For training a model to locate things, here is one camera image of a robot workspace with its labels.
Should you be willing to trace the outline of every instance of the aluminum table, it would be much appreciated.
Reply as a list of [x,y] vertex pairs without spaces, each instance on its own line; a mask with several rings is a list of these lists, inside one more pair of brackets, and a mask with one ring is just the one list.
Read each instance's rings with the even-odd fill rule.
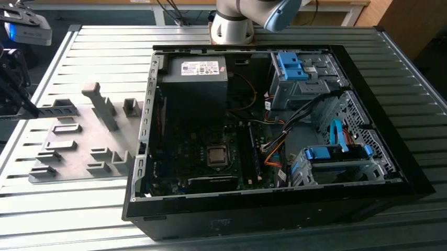
[[[141,101],[152,45],[208,39],[205,26],[72,26],[33,102],[69,98],[84,104],[80,83],[92,80],[112,102]],[[373,28],[294,27],[278,34],[257,28],[256,42],[345,46],[436,193],[358,223],[156,243],[121,221],[125,179],[29,184],[33,156],[54,119],[20,121],[0,156],[0,249],[445,250],[447,105],[386,34]]]

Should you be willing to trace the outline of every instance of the black cable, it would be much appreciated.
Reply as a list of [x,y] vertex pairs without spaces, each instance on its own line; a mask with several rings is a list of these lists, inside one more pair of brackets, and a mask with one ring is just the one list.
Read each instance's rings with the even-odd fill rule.
[[314,0],[314,12],[313,12],[313,17],[312,17],[312,20],[309,22],[305,22],[304,24],[301,24],[300,26],[302,25],[312,25],[313,24],[313,21],[314,21],[314,18],[316,18],[316,14],[318,13],[318,0]]
[[182,18],[182,16],[181,16],[181,12],[180,12],[178,8],[176,7],[174,1],[173,1],[173,0],[166,0],[166,2],[169,3],[169,5],[170,5],[170,7],[173,8],[173,10],[177,12],[177,16],[178,16],[178,18],[180,18],[180,19],[182,20],[182,22],[184,22],[184,18]]
[[170,15],[170,12],[168,12],[168,10],[165,9],[165,7],[162,6],[162,4],[160,3],[160,1],[158,0],[156,0],[156,2],[158,3],[158,5],[160,5],[160,7],[161,7],[161,9],[165,11],[165,13],[168,14],[168,16],[173,19],[173,20],[176,20],[177,18],[176,17],[173,17],[172,15]]
[[313,24],[317,12],[318,12],[318,0],[314,0],[314,12],[313,12],[313,17],[312,17],[312,21],[309,22],[309,25]]
[[197,20],[198,20],[198,17],[200,17],[200,15],[201,15],[201,13],[202,13],[202,10],[200,11],[200,13],[198,13],[198,15],[197,15],[196,22],[197,22]]

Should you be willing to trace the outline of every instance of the wire bundle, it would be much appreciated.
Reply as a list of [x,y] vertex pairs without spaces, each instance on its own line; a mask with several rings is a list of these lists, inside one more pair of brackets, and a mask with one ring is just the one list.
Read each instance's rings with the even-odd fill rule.
[[280,135],[272,140],[269,141],[265,145],[262,145],[261,150],[264,151],[265,149],[269,149],[273,145],[274,148],[270,151],[268,157],[265,158],[264,164],[265,165],[273,165],[273,166],[280,166],[280,163],[273,163],[269,162],[270,157],[273,156],[274,152],[277,150],[280,150],[280,147],[284,144],[285,141],[285,137],[289,133],[289,131],[292,130],[292,126],[296,122],[298,122],[301,119],[304,119],[309,113],[312,112],[312,108],[313,106],[322,100],[325,100],[326,98],[338,96],[341,94],[341,90],[329,92],[326,94],[321,94],[318,95],[314,99],[312,99],[309,102],[306,102],[292,114],[292,116],[289,117],[289,119],[286,120],[286,122],[282,125],[281,128],[281,133]]

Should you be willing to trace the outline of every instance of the gray slot block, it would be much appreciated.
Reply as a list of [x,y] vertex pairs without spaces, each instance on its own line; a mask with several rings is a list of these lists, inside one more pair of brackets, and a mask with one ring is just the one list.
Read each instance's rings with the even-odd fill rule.
[[105,99],[104,101],[98,90],[100,90],[98,83],[86,83],[82,88],[82,95],[90,99],[96,109],[94,114],[101,118],[108,130],[112,132],[117,130],[117,124],[113,119],[113,112],[110,112],[112,103],[109,102],[108,99]]
[[124,160],[120,158],[117,152],[113,152],[112,155],[112,165],[116,167],[116,170],[120,173],[126,173],[128,170],[132,168],[133,158],[132,155],[125,151],[124,153]]
[[82,131],[82,127],[80,124],[61,124],[61,125],[54,125],[52,132],[54,134],[62,134],[62,133],[77,133]]
[[105,164],[104,161],[86,164],[85,169],[92,175],[101,175],[110,172],[110,167]]
[[112,157],[112,151],[106,147],[92,148],[89,154],[93,157],[93,159],[97,161],[109,160]]
[[134,98],[124,99],[122,110],[125,117],[138,117],[141,116],[141,109]]
[[61,160],[61,155],[54,151],[41,151],[37,153],[36,159],[44,164],[48,162],[58,162]]
[[[114,115],[116,115],[116,110],[114,110],[114,106],[113,106],[113,104],[112,104],[110,99],[109,99],[108,97],[102,97],[102,100],[104,100],[104,104],[105,104],[105,106],[106,106],[108,111],[110,112],[112,116],[114,117]],[[96,115],[97,117],[100,117],[100,114],[97,113],[97,110],[96,110],[94,107],[92,108],[92,111],[93,111],[94,115]]]
[[49,178],[56,176],[57,171],[50,166],[38,166],[30,169],[29,175],[34,178]]
[[73,124],[74,123],[74,119],[72,117],[57,118],[57,121],[61,124]]
[[76,149],[77,144],[74,140],[48,142],[44,149],[45,150],[73,150]]

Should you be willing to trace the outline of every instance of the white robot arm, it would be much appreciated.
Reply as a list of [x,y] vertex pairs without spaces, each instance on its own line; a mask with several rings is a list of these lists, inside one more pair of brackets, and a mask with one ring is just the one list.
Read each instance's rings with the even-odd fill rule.
[[246,44],[252,40],[250,21],[270,32],[281,31],[293,19],[301,0],[217,0],[210,26],[216,44]]

